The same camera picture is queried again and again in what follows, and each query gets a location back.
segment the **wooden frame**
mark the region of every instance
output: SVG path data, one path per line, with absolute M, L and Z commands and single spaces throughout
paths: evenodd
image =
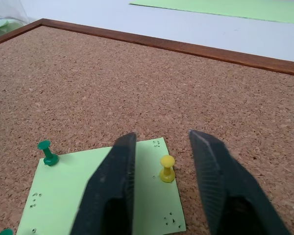
M 3 43 L 11 38 L 17 37 L 23 33 L 26 33 L 40 26 L 58 28 L 72 32 L 78 32 L 103 38 L 135 43 L 148 47 L 156 47 L 160 49 L 171 50 L 195 56 L 201 56 L 209 59 L 220 60 L 233 64 L 294 75 L 294 62 L 291 61 L 273 59 L 258 55 L 251 55 L 235 51 L 217 49 L 213 47 L 199 46 L 189 43 L 176 42 L 166 39 L 153 38 L 137 34 L 118 32 L 109 29 L 96 28 L 48 19 L 41 19 L 35 21 L 24 27 L 21 27 L 5 35 L 2 35 L 0 36 L 0 43 Z

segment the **paper sheet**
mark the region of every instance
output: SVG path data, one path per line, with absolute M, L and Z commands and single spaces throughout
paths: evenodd
M 88 179 L 111 147 L 60 156 L 55 166 L 39 161 L 17 235 L 69 235 Z M 163 138 L 136 144 L 135 235 L 185 231 L 184 214 L 175 180 L 159 179 L 160 158 L 168 154 Z
M 134 0 L 130 4 L 294 23 L 294 0 Z

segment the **cork board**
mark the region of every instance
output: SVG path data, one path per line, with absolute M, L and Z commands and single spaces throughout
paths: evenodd
M 164 137 L 186 235 L 209 234 L 188 130 L 225 141 L 294 234 L 294 76 L 41 26 L 0 44 L 0 231 L 17 229 L 42 153 Z

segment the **white table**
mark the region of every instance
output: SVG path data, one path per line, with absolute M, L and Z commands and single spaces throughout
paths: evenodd
M 129 5 L 130 0 L 21 0 L 47 18 L 294 61 L 294 24 Z

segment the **yellow push pin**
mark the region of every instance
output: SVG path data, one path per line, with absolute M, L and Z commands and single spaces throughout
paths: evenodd
M 175 172 L 173 171 L 172 166 L 175 163 L 175 160 L 170 155 L 165 155 L 160 160 L 163 169 L 161 170 L 159 176 L 163 182 L 171 183 L 175 179 Z

